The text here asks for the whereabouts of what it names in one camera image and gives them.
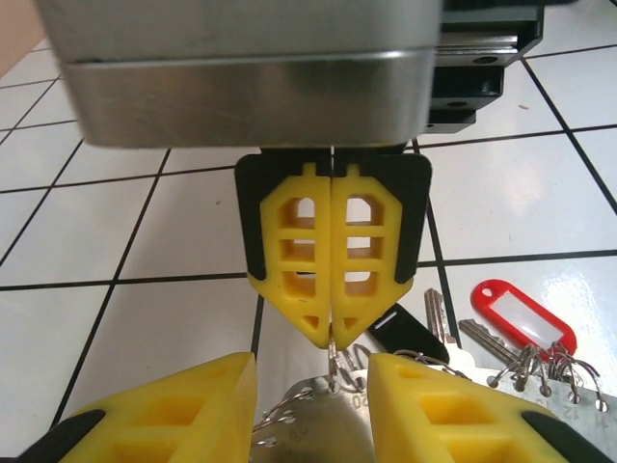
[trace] red key tag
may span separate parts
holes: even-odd
[[[482,282],[473,290],[471,303],[520,348],[534,344],[549,350],[559,341],[570,354],[577,350],[570,326],[507,282]]]

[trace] yellow plastic jaw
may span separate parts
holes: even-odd
[[[402,357],[371,356],[368,401],[379,463],[566,463],[522,416],[548,410]]]
[[[246,463],[255,404],[255,357],[228,355],[80,410],[105,417],[62,462]]]
[[[316,346],[327,348],[332,323],[345,349],[411,289],[431,177],[424,157],[352,150],[333,167],[328,150],[278,152],[245,156],[235,173],[249,280]],[[367,220],[348,221],[355,200]]]

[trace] floor tile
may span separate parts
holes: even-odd
[[[42,83],[0,89],[0,129],[13,128],[48,87]]]
[[[0,293],[0,455],[49,429],[107,287]]]
[[[577,0],[546,9],[544,38],[527,56],[617,44],[617,8],[609,0]]]
[[[13,131],[0,145],[0,190],[50,185],[80,139],[77,123]]]
[[[441,288],[437,269],[421,268],[417,272],[414,288],[400,301],[405,309],[424,324],[424,291],[430,287],[437,290]],[[368,335],[362,335],[358,342],[373,352],[379,351]],[[326,351],[315,347],[266,302],[257,355],[259,395],[255,417],[276,405],[297,382],[326,374],[327,360]]]
[[[48,39],[43,39],[42,41],[39,42],[39,44],[37,46],[35,46],[32,51],[35,50],[44,50],[45,48],[50,48],[51,47],[51,43],[49,42]]]
[[[617,217],[565,135],[423,153],[444,259],[617,246]]]
[[[617,128],[580,132],[575,136],[610,192],[617,197]]]
[[[233,166],[241,157],[256,153],[259,153],[259,148],[174,148],[165,172]]]
[[[59,80],[40,99],[37,106],[33,108],[19,126],[74,121],[75,119],[75,113],[68,100],[65,83]]]
[[[489,279],[516,286],[572,327],[578,341],[575,356],[594,365],[602,376],[604,391],[617,395],[615,272],[617,258],[597,258],[466,265],[448,268],[447,276],[457,318],[475,318],[496,335],[499,331],[471,307],[471,292]],[[466,335],[461,341],[479,367],[503,367]]]
[[[117,286],[66,414],[186,368],[251,350],[246,279]]]
[[[477,112],[477,123],[458,133],[428,134],[420,145],[560,130],[561,126],[521,63],[505,71],[503,96]]]
[[[23,191],[0,195],[0,259],[17,237],[44,191]]]
[[[152,182],[52,190],[0,267],[0,285],[111,279]]]
[[[244,271],[233,171],[161,177],[122,277]]]
[[[60,74],[51,51],[28,53],[9,72],[0,78],[0,87],[55,79]]]
[[[165,149],[115,150],[84,143],[58,180],[59,184],[156,174]]]
[[[617,47],[538,58],[529,65],[570,128],[617,123]]]

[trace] silver key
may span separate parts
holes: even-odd
[[[450,334],[447,316],[443,308],[443,296],[435,289],[430,288],[424,293],[424,305],[428,329],[445,345],[450,356],[450,366],[463,373],[475,368],[473,356],[468,351],[461,349]]]
[[[459,328],[467,336],[491,352],[506,366],[516,362],[519,355],[506,347],[505,342],[499,336],[494,336],[483,325],[473,319],[459,321]]]

